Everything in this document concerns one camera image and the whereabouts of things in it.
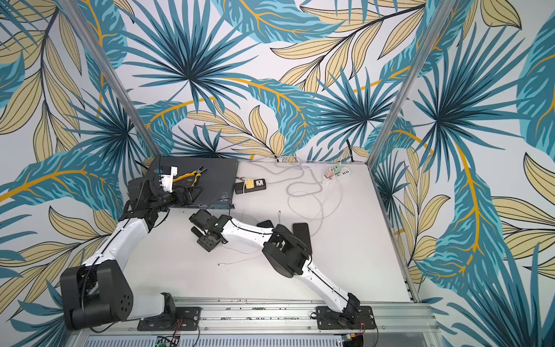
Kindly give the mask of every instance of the vent grille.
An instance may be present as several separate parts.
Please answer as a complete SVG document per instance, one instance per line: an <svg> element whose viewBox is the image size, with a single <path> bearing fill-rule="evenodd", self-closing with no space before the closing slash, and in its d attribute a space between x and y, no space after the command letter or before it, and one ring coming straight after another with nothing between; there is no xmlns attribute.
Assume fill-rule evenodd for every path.
<svg viewBox="0 0 555 347"><path fill-rule="evenodd" d="M90 336L85 347L153 347L156 336ZM196 335L182 335L179 347L192 347ZM341 347L336 335L205 335L195 347Z"/></svg>

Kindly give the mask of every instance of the tropical leaf wallpaper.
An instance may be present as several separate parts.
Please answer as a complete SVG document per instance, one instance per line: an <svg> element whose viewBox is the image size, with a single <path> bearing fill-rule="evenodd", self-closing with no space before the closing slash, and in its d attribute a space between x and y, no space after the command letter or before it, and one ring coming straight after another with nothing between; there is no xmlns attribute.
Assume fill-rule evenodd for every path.
<svg viewBox="0 0 555 347"><path fill-rule="evenodd" d="M377 149L440 0L76 1L162 153L377 150L446 345L553 345L549 1L457 0ZM0 1L0 143L2 341L63 345L59 275L110 235L152 155L55 0Z"/></svg>
<svg viewBox="0 0 555 347"><path fill-rule="evenodd" d="M470 2L438 37L374 178L446 346L554 346L555 6Z"/></svg>

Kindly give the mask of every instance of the pliers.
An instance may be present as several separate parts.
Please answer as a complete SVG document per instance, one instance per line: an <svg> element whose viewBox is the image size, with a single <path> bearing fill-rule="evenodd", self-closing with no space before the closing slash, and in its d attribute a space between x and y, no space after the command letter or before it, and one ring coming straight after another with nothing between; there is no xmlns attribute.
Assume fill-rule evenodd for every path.
<svg viewBox="0 0 555 347"><path fill-rule="evenodd" d="M198 168L197 170L194 170L193 172L186 173L186 174L181 175L181 176L179 176L179 177L177 177L177 178L174 178L174 183L177 182L177 181L180 181L180 180L182 180L182 179L184 179L184 178L194 176L194 177L195 177L195 180L194 180L193 183L191 184L191 187L194 187L194 185L196 184L196 181L198 181L198 179L199 179L199 177L200 177L200 174L203 173L203 172L205 172L205 171L206 171L206 168L204 167L204 165L202 165L200 168Z"/></svg>

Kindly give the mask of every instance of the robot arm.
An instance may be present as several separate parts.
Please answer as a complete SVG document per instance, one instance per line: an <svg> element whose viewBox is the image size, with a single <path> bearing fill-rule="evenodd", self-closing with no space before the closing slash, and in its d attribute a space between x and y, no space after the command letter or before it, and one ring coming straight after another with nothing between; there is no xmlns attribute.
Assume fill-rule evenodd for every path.
<svg viewBox="0 0 555 347"><path fill-rule="evenodd" d="M152 228L137 211L126 212L114 233L81 266L69 268L60 278L65 324L77 330L137 318L150 321L176 320L171 295L136 295L123 275L133 250ZM339 288L312 261L308 247L283 225L261 228L228 215L213 217L200 210L190 220L199 229L197 241L207 251L222 243L243 243L260 249L274 269L288 278L296 277L323 298L337 313L337 322L349 328L358 318L360 302Z"/></svg>

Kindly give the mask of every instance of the mounting plate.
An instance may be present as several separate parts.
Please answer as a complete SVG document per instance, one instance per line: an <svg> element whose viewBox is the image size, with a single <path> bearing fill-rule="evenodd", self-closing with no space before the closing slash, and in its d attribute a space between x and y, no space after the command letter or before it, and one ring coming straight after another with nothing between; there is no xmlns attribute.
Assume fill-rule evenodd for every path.
<svg viewBox="0 0 555 347"><path fill-rule="evenodd" d="M333 322L337 322L337 317L340 313L330 310L327 306L316 307L316 321L318 323L318 329L320 330L339 330L344 329L341 325ZM361 319L366 330L372 330L376 328L376 321L374 320L374 313L372 312L372 307L370 306L360 306L359 307L359 319ZM355 324L351 327L352 329L357 329L358 325Z"/></svg>
<svg viewBox="0 0 555 347"><path fill-rule="evenodd" d="M183 317L183 324L179 331L194 331L197 329L200 319L200 307L176 307L178 315ZM141 319L137 325L138 331L172 331L177 328L169 322L151 322L148 318Z"/></svg>

